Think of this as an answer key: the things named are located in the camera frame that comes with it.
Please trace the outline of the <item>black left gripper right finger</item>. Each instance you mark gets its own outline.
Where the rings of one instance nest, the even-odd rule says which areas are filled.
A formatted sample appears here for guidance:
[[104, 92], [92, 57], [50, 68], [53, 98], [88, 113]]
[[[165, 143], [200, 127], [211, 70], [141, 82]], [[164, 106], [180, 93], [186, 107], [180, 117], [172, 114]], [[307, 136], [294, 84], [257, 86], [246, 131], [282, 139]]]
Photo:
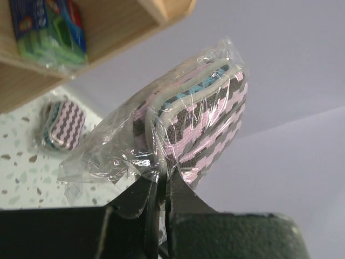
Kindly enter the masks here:
[[170, 258], [309, 258], [296, 223], [277, 213], [218, 212], [175, 171], [166, 198]]

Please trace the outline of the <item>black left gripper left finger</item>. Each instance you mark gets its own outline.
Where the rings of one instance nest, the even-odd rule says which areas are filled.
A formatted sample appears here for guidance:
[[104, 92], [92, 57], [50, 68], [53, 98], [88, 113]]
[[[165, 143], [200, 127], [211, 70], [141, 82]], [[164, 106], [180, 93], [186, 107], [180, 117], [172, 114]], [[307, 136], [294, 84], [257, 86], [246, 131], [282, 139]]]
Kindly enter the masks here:
[[1, 258], [157, 258], [158, 188], [135, 181], [101, 207], [1, 211]]

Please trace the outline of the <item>purple wavy sponge pack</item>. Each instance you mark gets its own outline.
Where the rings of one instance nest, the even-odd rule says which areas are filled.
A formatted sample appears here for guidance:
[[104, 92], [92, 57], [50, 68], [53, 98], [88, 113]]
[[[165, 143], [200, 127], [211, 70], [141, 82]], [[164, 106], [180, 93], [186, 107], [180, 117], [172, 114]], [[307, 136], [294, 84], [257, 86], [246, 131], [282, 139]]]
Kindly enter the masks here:
[[68, 202], [86, 199], [85, 185], [158, 182], [174, 171], [195, 188], [239, 131], [248, 87], [245, 63], [227, 38], [155, 79], [60, 164]]
[[38, 146], [60, 153], [76, 149], [86, 120], [86, 114], [77, 103], [69, 99], [49, 101], [40, 115], [36, 133]]

